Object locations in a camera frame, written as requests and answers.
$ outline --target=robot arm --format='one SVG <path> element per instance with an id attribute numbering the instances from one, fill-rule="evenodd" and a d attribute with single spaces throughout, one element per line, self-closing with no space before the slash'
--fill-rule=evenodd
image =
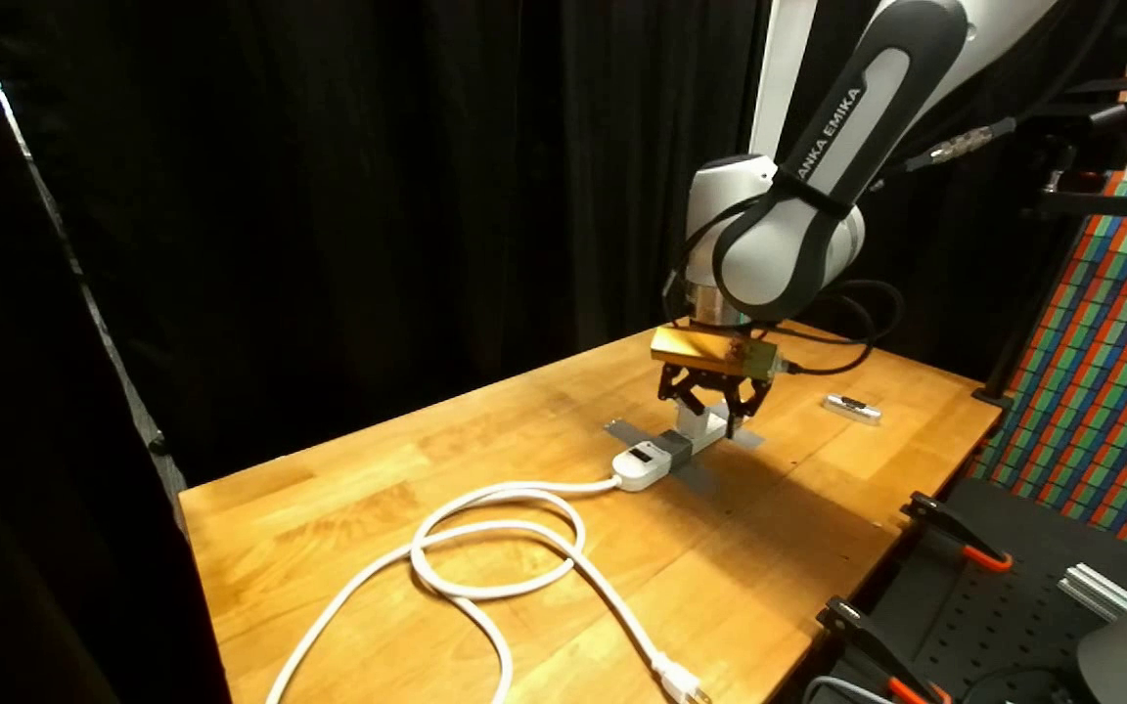
<path id="1" fill-rule="evenodd" d="M 771 156 L 703 164 L 686 215 L 692 321 L 686 332 L 675 326 L 655 340 L 655 354 L 664 360 L 660 396 L 698 409 L 690 386 L 712 386 L 736 414 L 757 414 L 768 391 L 768 369 L 759 369 L 768 354 L 746 328 L 802 311 L 862 254 L 856 199 L 894 147 L 1053 5 L 883 0 L 779 168 Z M 736 397 L 744 381 L 757 384 L 746 401 Z"/>

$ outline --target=wooden tabletop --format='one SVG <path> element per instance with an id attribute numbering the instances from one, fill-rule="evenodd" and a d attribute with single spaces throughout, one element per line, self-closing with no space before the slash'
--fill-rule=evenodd
<path id="1" fill-rule="evenodd" d="M 650 332 L 424 405 L 189 487 L 184 515 L 236 701 L 264 701 L 292 641 L 348 576 L 410 540 L 418 519 L 489 482 L 607 478 L 602 426 L 671 431 Z M 775 337 L 800 364 L 853 348 Z M 911 487 L 935 493 L 997 405 L 977 384 L 890 352 L 844 374 L 775 381 L 753 443 L 712 444 L 646 493 L 570 500 L 586 557 L 659 644 L 715 704 L 763 701 L 819 635 L 813 613 L 877 568 Z M 881 405 L 881 426 L 821 405 Z M 555 562 L 531 542 L 454 546 L 451 576 L 508 580 Z M 514 701 L 660 701 L 637 649 L 579 580 L 489 606 L 518 649 Z M 408 568 L 367 583 L 307 658 L 286 701 L 489 701 L 496 658 Z"/>

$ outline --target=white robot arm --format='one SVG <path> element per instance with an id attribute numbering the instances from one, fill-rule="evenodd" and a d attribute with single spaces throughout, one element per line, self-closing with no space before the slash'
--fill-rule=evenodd
<path id="1" fill-rule="evenodd" d="M 753 360 L 744 332 L 802 311 L 862 254 L 856 199 L 894 147 L 1053 5 L 883 0 L 779 168 L 759 154 L 703 164 L 686 215 L 686 293 L 692 300 L 686 332 L 698 337 L 681 340 L 681 326 L 659 332 L 660 396 L 698 409 L 690 386 L 715 386 L 736 414 L 753 414 L 768 370 Z M 757 381 L 746 401 L 736 397 L 744 381 Z"/>

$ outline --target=wooden table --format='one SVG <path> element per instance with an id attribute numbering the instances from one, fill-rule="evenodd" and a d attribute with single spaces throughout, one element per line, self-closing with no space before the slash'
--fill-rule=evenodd
<path id="1" fill-rule="evenodd" d="M 650 332 L 514 374 L 416 414 L 189 487 L 184 515 L 236 701 L 264 701 L 292 641 L 348 576 L 398 546 L 451 495 L 514 478 L 607 478 L 621 451 L 602 426 L 671 431 L 655 397 Z M 779 337 L 800 364 L 853 348 Z M 715 704 L 763 701 L 819 635 L 813 613 L 853 594 L 902 532 L 911 487 L 935 493 L 993 426 L 977 384 L 877 352 L 844 374 L 775 381 L 763 443 L 723 443 L 690 478 L 574 500 L 586 557 L 629 600 L 659 644 Z M 844 391 L 881 426 L 821 405 Z M 451 576 L 531 576 L 531 542 L 454 546 Z M 518 649 L 514 701 L 660 701 L 602 600 L 562 580 L 496 601 Z M 489 701 L 496 662 L 446 601 L 385 571 L 328 624 L 288 701 Z"/>

